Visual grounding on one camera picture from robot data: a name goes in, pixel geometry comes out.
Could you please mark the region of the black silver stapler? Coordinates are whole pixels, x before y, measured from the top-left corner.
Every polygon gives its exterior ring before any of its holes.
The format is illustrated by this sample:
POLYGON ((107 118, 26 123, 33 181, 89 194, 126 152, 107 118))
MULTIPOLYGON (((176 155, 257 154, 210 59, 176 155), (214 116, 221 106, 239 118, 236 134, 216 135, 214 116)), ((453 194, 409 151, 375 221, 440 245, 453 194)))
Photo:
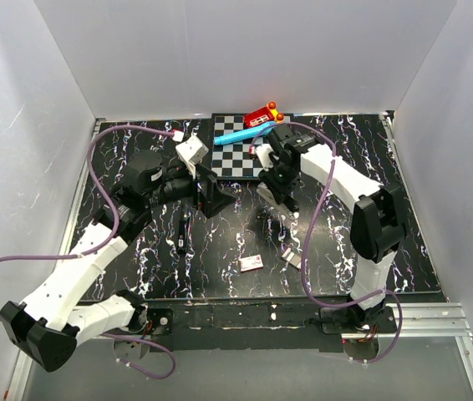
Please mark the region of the black silver stapler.
POLYGON ((299 217, 299 213, 297 211, 290 211, 283 203, 278 204, 275 201, 273 193, 267 188, 264 183, 260 183, 257 186, 256 192, 261 198, 263 198, 263 200, 265 200, 270 206, 272 206, 286 218, 295 221, 299 217))

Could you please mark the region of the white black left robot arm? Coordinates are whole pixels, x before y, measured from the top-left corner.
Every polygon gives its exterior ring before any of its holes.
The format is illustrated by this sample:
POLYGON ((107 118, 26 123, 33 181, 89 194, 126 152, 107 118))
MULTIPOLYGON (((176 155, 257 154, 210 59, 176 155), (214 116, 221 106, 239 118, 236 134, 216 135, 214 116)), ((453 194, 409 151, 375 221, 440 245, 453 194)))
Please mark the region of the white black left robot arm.
POLYGON ((7 302, 0 310, 10 341, 47 372, 61 368, 79 345, 108 331, 144 331, 147 303, 130 290, 88 307, 76 306, 105 268, 152 222, 153 209, 190 199, 195 209, 211 218, 237 198, 223 190, 216 174, 205 166, 198 165, 192 174, 180 160, 164 166, 160 154, 142 150, 127 162, 110 199, 43 284, 21 302, 7 302))

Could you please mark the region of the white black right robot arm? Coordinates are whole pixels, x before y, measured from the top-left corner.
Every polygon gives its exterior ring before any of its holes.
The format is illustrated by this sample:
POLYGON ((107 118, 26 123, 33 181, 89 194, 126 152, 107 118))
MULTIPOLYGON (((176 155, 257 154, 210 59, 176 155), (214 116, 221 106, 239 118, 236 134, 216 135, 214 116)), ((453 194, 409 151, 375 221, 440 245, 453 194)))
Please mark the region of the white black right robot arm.
POLYGON ((399 185, 381 185, 358 172, 337 154, 323 132, 308 128, 301 134, 291 123, 264 129, 262 145, 250 154, 261 163, 258 195, 284 216, 297 219, 293 198, 302 176, 323 185, 313 212, 313 229, 328 194, 338 197, 352 214, 349 238, 357 255, 353 286, 345 303, 333 306, 339 324, 366 332, 384 311, 386 282, 397 251, 408 235, 407 206, 399 185))

